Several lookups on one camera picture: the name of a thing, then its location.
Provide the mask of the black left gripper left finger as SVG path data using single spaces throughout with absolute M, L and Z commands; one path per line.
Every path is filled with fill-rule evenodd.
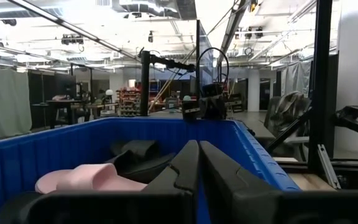
M 1 207 L 0 223 L 196 223 L 199 161 L 190 140 L 148 184 L 112 163 L 50 172 Z

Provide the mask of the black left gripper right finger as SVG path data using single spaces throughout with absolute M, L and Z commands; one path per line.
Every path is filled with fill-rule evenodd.
M 278 190 L 208 141 L 200 147 L 215 223 L 358 223 L 358 190 Z

